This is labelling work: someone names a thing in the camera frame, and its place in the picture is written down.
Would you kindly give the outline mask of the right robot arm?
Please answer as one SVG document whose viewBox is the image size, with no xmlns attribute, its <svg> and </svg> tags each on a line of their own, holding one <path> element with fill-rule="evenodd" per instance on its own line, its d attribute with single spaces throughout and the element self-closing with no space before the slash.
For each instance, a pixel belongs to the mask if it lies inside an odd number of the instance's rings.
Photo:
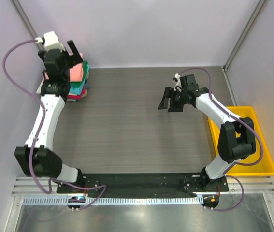
<svg viewBox="0 0 274 232">
<path fill-rule="evenodd" d="M 200 186 L 212 191 L 226 172 L 256 152 L 254 122 L 240 117 L 221 104 L 206 87 L 200 88 L 194 75 L 175 74 L 174 87 L 166 87 L 159 110 L 182 112 L 189 104 L 207 115 L 219 128 L 218 155 L 200 173 Z"/>
</svg>

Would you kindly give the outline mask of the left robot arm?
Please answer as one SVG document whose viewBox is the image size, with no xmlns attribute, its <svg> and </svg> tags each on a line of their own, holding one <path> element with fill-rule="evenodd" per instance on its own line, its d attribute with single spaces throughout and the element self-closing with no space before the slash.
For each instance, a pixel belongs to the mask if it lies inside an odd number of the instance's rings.
<svg viewBox="0 0 274 232">
<path fill-rule="evenodd" d="M 53 151 L 53 139 L 71 88 L 70 69 L 82 65 L 83 59 L 72 40 L 67 42 L 71 53 L 57 39 L 42 37 L 35 42 L 43 46 L 38 53 L 45 66 L 43 81 L 39 94 L 26 93 L 39 103 L 40 108 L 28 139 L 15 149 L 14 155 L 24 174 L 32 177 L 43 193 L 49 194 L 52 190 L 41 185 L 40 177 L 80 193 L 85 187 L 82 171 L 63 164 L 61 157 Z"/>
</svg>

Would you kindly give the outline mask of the salmon pink t shirt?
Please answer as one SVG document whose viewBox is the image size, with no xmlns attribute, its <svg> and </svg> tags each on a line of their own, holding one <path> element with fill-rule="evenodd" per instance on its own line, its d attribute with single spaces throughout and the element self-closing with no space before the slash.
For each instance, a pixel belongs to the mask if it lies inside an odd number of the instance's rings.
<svg viewBox="0 0 274 232">
<path fill-rule="evenodd" d="M 83 78 L 83 58 L 80 54 L 53 49 L 45 52 L 42 60 L 45 67 L 44 78 L 50 83 L 79 82 Z"/>
</svg>

